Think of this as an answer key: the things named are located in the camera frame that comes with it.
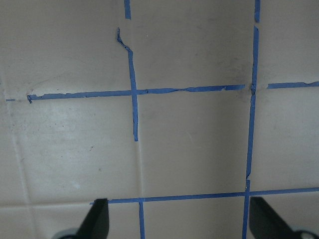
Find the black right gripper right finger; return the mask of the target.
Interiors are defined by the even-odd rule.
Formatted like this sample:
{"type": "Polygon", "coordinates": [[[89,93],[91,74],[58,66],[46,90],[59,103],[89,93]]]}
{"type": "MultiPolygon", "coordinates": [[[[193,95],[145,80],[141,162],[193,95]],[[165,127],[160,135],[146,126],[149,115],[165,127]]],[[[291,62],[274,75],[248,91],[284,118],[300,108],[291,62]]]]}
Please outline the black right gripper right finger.
{"type": "Polygon", "coordinates": [[[249,228],[255,239],[301,238],[262,197],[250,198],[249,228]]]}

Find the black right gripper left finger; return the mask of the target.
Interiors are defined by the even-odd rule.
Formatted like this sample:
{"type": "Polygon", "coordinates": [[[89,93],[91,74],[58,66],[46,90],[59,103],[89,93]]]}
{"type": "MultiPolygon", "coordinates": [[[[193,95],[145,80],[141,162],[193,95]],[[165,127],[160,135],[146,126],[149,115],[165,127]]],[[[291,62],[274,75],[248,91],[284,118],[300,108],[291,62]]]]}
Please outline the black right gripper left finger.
{"type": "Polygon", "coordinates": [[[106,239],[109,234],[108,199],[96,199],[75,234],[76,239],[106,239]]]}

